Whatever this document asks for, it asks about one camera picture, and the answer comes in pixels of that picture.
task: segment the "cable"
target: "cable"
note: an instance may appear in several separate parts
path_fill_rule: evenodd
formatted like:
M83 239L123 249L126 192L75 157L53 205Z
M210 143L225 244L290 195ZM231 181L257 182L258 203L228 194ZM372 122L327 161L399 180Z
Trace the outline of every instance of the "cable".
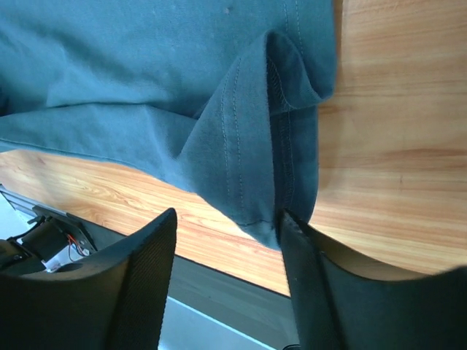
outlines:
M68 237L68 258L72 261L72 263L76 262L72 259L72 240L70 239L70 237Z
M86 255L86 254L84 253L84 251L82 250L81 246L78 244L77 240L74 239L74 237L71 236L71 235L69 235L69 234L67 234L67 237L68 237L68 239L71 240L71 241L74 243L74 245L76 246L77 253L78 253L79 255L81 255L82 257L87 257L87 255Z

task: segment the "wooden table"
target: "wooden table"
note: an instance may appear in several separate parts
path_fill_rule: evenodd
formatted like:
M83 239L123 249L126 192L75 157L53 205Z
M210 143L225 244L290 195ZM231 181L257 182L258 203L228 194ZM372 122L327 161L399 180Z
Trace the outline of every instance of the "wooden table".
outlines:
M387 263L467 264L467 1L336 4L339 78L320 110L312 224ZM173 206L177 254L288 294L282 259L196 195L141 172L0 155L11 191L128 234Z

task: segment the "wooden surface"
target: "wooden surface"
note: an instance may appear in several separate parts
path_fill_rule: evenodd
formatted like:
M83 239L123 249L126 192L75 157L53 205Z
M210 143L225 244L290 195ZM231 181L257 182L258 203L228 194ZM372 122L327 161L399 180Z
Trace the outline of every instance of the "wooden surface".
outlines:
M467 264L467 1L336 3L341 63L320 109L312 224L414 271ZM280 255L195 195L121 166L32 152L0 155L17 193L131 233L165 208L177 254L287 294Z

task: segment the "teal fabric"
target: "teal fabric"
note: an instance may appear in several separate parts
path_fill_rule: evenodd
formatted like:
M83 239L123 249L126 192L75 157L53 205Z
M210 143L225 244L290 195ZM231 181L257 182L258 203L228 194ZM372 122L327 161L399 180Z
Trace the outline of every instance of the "teal fabric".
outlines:
M138 168L272 248L310 218L331 0L2 0L0 55L0 151Z

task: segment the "textured black plastic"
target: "textured black plastic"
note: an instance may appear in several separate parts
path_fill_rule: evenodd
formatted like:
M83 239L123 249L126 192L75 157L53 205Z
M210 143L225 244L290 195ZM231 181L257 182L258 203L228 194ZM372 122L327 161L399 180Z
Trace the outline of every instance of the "textured black plastic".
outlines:
M467 268L377 281L331 262L285 213L280 241L301 349L467 349Z
M169 209L64 272L0 274L0 349L156 349L176 229Z

